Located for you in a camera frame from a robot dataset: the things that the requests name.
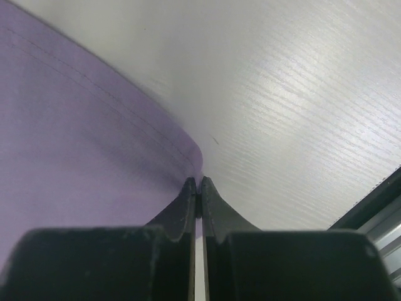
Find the lavender purple t-shirt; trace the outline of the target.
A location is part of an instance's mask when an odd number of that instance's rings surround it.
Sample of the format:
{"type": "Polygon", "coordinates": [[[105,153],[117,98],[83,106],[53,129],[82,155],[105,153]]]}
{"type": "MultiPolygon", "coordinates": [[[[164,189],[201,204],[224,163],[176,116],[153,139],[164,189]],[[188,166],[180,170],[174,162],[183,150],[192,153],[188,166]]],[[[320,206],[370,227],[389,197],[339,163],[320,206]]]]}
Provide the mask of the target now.
{"type": "Polygon", "coordinates": [[[1,2],[1,261],[33,228],[145,224],[201,169],[164,109],[1,2]]]}

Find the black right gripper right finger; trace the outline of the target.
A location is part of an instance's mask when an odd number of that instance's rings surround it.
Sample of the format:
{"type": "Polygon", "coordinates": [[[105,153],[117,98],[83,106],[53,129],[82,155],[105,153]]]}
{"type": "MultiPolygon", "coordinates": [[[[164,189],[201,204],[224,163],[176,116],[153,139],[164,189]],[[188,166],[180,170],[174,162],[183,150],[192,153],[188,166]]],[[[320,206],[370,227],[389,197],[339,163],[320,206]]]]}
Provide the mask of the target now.
{"type": "Polygon", "coordinates": [[[231,207],[206,176],[200,184],[200,210],[206,299],[235,300],[230,235],[261,230],[231,207]]]}

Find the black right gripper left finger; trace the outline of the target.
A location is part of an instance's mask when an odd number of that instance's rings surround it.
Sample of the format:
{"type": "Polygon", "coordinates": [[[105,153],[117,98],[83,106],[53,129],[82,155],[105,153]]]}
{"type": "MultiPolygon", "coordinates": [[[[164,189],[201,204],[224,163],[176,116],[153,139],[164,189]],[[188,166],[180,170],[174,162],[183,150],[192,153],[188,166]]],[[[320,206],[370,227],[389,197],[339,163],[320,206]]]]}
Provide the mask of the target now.
{"type": "Polygon", "coordinates": [[[146,224],[154,236],[149,300],[193,300],[195,293],[195,179],[146,224]]]}

